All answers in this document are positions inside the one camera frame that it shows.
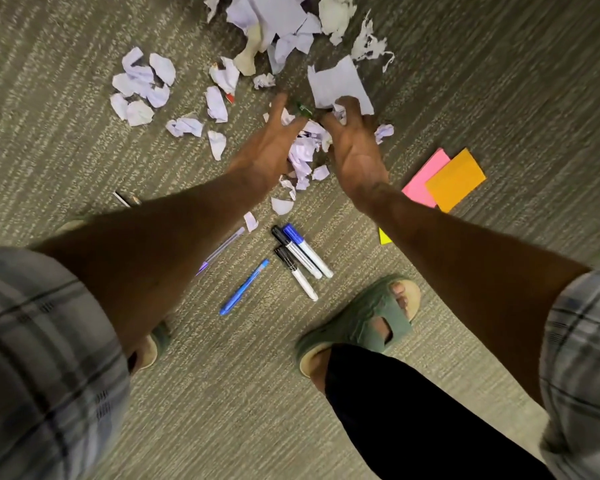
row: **plaid sleeve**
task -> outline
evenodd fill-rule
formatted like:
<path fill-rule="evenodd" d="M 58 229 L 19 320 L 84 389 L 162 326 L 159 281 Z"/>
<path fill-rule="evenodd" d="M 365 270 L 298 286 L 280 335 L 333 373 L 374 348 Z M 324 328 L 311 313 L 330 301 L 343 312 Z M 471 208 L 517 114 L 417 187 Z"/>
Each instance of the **plaid sleeve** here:
<path fill-rule="evenodd" d="M 552 307 L 540 386 L 547 466 L 560 479 L 600 479 L 600 271 L 576 279 Z"/>
<path fill-rule="evenodd" d="M 0 479 L 74 479 L 97 463 L 129 395 L 96 299 L 64 266 L 0 248 Z"/>

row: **blue pen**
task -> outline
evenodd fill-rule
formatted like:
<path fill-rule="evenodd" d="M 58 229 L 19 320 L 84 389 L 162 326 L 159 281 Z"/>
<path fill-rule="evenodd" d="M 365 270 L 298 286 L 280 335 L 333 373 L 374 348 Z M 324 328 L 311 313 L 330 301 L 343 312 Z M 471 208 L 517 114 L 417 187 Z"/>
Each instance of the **blue pen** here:
<path fill-rule="evenodd" d="M 256 270 L 248 277 L 247 281 L 245 281 L 242 286 L 240 288 L 238 288 L 238 291 L 236 291 L 233 296 L 231 298 L 229 298 L 229 301 L 227 301 L 224 306 L 222 308 L 220 308 L 220 314 L 221 315 L 226 315 L 227 313 L 229 313 L 232 308 L 235 306 L 236 303 L 238 303 L 238 301 L 240 301 L 240 298 L 242 298 L 242 295 L 244 294 L 245 291 L 247 291 L 247 288 L 250 286 L 250 284 L 258 277 L 258 275 L 260 274 L 260 272 L 267 267 L 267 265 L 269 264 L 269 260 L 265 259 L 263 262 L 260 263 L 260 265 L 256 268 Z"/>
<path fill-rule="evenodd" d="M 333 276 L 332 270 L 330 270 L 324 261 L 320 259 L 320 256 L 318 256 L 312 247 L 309 246 L 309 244 L 304 240 L 304 237 L 302 237 L 302 235 L 296 231 L 296 228 L 293 227 L 291 223 L 282 227 L 282 231 L 287 234 L 289 239 L 296 243 L 296 246 L 298 246 L 302 252 L 304 252 L 304 254 L 306 254 L 311 261 L 313 261 L 314 265 L 316 265 L 327 278 L 331 278 Z"/>

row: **pen cap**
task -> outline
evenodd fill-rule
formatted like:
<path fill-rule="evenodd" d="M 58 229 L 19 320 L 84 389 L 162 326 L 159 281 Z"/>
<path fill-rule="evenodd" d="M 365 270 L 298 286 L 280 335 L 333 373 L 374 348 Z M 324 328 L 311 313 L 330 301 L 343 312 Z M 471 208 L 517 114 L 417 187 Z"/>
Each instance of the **pen cap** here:
<path fill-rule="evenodd" d="M 273 237 L 275 237 L 283 246 L 286 246 L 289 244 L 289 242 L 291 242 L 287 237 L 287 234 L 285 234 L 278 226 L 273 226 L 271 228 L 271 233 L 273 234 Z"/>
<path fill-rule="evenodd" d="M 297 269 L 296 262 L 294 261 L 294 257 L 291 256 L 291 253 L 288 251 L 288 249 L 286 247 L 279 246 L 276 249 L 274 249 L 273 252 L 275 252 L 275 254 L 278 255 L 278 257 L 282 260 L 283 263 L 285 263 L 285 265 L 289 269 L 291 269 L 292 271 L 295 271 Z"/>
<path fill-rule="evenodd" d="M 287 234 L 288 238 L 295 242 L 297 245 L 300 245 L 304 242 L 302 236 L 298 233 L 298 231 L 296 231 L 296 228 L 293 227 L 291 224 L 285 224 L 285 226 L 282 227 L 282 229 L 285 232 L 285 234 Z"/>

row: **black pants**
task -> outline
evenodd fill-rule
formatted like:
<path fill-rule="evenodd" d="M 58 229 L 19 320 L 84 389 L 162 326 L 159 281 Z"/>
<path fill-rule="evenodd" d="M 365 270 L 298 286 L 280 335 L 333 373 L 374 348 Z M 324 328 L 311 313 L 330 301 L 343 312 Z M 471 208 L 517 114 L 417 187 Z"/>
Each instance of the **black pants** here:
<path fill-rule="evenodd" d="M 335 345 L 325 393 L 352 443 L 383 480 L 553 478 L 540 460 L 392 357 Z"/>

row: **orange sticky note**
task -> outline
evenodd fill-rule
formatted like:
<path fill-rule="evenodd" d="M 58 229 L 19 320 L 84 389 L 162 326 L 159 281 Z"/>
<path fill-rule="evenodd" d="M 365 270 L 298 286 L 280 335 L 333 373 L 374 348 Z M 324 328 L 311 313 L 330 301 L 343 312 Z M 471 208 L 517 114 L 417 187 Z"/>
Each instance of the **orange sticky note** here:
<path fill-rule="evenodd" d="M 442 212 L 449 212 L 487 177 L 466 148 L 425 183 Z"/>
<path fill-rule="evenodd" d="M 390 242 L 393 242 L 391 240 L 391 237 L 387 236 L 387 234 L 385 234 L 384 231 L 382 229 L 380 229 L 380 227 L 378 227 L 378 234 L 380 234 L 380 244 L 382 244 L 383 246 L 385 244 L 389 244 Z"/>

